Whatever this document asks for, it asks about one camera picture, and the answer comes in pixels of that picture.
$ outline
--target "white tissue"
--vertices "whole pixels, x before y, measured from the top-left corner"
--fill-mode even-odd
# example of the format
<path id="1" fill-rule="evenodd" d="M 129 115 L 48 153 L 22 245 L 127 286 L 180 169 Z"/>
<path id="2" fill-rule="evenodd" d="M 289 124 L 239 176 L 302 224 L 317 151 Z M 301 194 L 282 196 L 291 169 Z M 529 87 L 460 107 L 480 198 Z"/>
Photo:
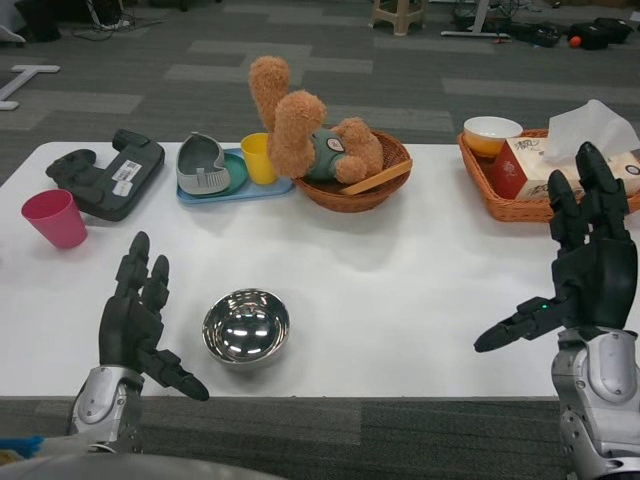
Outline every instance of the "white tissue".
<path id="1" fill-rule="evenodd" d="M 640 148 L 633 127 L 598 100 L 549 119 L 543 160 L 555 165 L 575 163 L 584 142 L 593 143 L 605 158 Z"/>

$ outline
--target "plastic cup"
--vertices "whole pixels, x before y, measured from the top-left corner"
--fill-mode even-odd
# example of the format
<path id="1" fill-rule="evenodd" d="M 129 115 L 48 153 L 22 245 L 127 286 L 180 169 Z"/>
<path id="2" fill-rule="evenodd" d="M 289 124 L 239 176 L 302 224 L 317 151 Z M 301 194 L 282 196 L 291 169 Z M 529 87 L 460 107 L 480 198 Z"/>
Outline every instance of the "plastic cup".
<path id="1" fill-rule="evenodd" d="M 269 134 L 267 133 L 254 133 L 243 138 L 240 143 L 249 176 L 253 183 L 258 185 L 269 185 L 278 180 L 278 174 L 273 169 L 267 154 L 268 139 Z"/>
<path id="2" fill-rule="evenodd" d="M 66 190 L 47 190 L 31 197 L 22 206 L 22 216 L 55 247 L 73 248 L 87 238 L 78 206 Z"/>

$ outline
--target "white bowl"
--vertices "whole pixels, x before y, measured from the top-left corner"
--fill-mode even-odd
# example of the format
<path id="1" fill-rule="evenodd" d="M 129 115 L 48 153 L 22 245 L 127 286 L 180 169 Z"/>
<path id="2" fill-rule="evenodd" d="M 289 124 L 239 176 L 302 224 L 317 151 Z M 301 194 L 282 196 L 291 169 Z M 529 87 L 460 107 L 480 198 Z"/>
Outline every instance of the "white bowl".
<path id="1" fill-rule="evenodd" d="M 495 157 L 507 138 L 522 134 L 520 124 L 501 117 L 473 117 L 464 122 L 464 139 L 475 153 Z"/>

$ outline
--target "metal bowl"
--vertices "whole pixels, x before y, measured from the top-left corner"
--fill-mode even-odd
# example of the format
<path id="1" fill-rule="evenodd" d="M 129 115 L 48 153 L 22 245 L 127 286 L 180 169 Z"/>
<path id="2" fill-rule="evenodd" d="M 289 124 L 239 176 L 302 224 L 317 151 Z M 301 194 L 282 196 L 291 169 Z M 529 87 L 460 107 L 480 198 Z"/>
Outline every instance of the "metal bowl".
<path id="1" fill-rule="evenodd" d="M 207 313 L 202 338 L 213 358 L 238 368 L 270 363 L 289 337 L 289 313 L 275 295 L 238 290 Z"/>

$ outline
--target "wooden stick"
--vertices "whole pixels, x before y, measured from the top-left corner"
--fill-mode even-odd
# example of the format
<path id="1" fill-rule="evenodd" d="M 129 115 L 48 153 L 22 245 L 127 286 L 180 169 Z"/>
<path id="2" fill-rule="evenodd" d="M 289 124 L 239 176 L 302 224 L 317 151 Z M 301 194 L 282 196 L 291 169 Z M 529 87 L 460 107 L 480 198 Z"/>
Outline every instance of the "wooden stick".
<path id="1" fill-rule="evenodd" d="M 393 167 L 387 168 L 373 177 L 369 177 L 361 182 L 345 187 L 340 190 L 340 193 L 343 195 L 356 195 L 358 193 L 366 192 L 367 190 L 371 190 L 373 187 L 377 187 L 378 185 L 382 185 L 393 178 L 399 177 L 403 173 L 407 173 L 411 170 L 412 166 L 413 160 L 409 159 L 405 162 L 394 165 Z"/>

